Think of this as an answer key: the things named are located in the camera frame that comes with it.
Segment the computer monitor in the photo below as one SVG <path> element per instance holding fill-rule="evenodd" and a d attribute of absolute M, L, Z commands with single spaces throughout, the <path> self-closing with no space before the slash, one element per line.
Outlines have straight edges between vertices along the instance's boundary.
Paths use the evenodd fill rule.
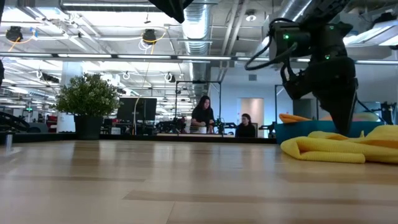
<path fill-rule="evenodd" d="M 136 97 L 120 97 L 123 103 L 118 109 L 117 119 L 133 121 Z M 136 121 L 154 121 L 156 116 L 156 98 L 139 98 L 136 108 Z"/>

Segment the white wall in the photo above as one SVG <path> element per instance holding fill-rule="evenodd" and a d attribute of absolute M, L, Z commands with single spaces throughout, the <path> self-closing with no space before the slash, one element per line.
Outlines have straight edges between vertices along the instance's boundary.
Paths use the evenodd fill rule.
<path fill-rule="evenodd" d="M 239 119 L 238 105 L 239 98 L 262 98 L 264 99 L 264 123 L 259 125 L 269 125 L 275 121 L 275 99 L 274 99 L 274 86 L 268 85 L 259 87 L 250 86 L 236 86 L 236 85 L 223 85 L 221 93 L 221 117 L 226 122 L 236 123 Z M 215 90 L 210 91 L 211 107 L 214 111 L 214 116 L 219 116 L 220 101 L 218 92 Z M 278 113 L 293 113 L 292 100 L 286 93 L 278 96 Z"/>

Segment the yellow towel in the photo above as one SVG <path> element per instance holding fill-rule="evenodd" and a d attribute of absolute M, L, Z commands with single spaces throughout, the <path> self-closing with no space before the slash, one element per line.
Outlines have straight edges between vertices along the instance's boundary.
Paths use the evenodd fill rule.
<path fill-rule="evenodd" d="M 303 118 L 303 117 L 296 116 L 296 115 L 291 115 L 291 114 L 279 114 L 279 119 L 283 123 L 294 123 L 294 122 L 299 122 L 299 121 L 311 121 L 311 119 Z"/>
<path fill-rule="evenodd" d="M 398 126 L 378 126 L 366 137 L 361 133 L 360 138 L 314 131 L 308 137 L 286 140 L 280 148 L 306 161 L 398 163 Z"/>

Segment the woman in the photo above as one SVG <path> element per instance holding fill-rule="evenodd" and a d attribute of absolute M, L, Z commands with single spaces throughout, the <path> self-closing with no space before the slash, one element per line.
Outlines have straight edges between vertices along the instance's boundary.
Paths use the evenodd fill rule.
<path fill-rule="evenodd" d="M 255 138 L 256 128 L 251 124 L 251 118 L 248 114 L 242 114 L 242 123 L 236 128 L 235 137 L 237 138 Z"/>
<path fill-rule="evenodd" d="M 210 134 L 213 133 L 214 114 L 210 106 L 210 98 L 203 96 L 200 98 L 198 106 L 192 111 L 191 133 L 197 132 L 198 127 L 207 127 Z"/>

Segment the blue container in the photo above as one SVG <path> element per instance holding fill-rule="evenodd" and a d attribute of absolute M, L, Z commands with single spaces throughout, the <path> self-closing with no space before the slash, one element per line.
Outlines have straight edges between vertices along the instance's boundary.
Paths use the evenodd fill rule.
<path fill-rule="evenodd" d="M 384 123 L 374 121 L 352 122 L 347 137 L 358 138 L 361 135 L 361 131 L 364 131 L 365 135 L 367 135 L 373 131 L 375 127 L 380 125 L 384 125 Z M 308 136 L 313 131 L 338 133 L 332 121 L 301 121 L 296 123 L 277 124 L 275 126 L 276 141 L 278 144 L 288 139 Z"/>

